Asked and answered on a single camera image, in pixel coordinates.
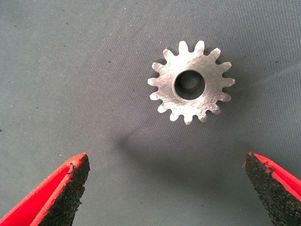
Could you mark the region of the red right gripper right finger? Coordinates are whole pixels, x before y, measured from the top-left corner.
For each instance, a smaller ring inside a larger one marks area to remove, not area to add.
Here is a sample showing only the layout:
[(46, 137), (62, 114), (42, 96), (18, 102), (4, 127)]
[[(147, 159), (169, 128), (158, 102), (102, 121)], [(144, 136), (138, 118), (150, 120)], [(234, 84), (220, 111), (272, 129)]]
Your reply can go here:
[(269, 158), (249, 152), (245, 170), (275, 226), (301, 224), (301, 180)]

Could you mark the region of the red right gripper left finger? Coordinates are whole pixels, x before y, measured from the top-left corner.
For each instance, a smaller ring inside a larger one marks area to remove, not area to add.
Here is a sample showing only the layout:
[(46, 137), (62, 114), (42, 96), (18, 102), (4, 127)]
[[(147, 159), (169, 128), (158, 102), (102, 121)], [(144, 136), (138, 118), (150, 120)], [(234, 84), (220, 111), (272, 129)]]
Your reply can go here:
[(71, 226), (90, 170), (86, 153), (66, 160), (1, 220), (2, 226)]

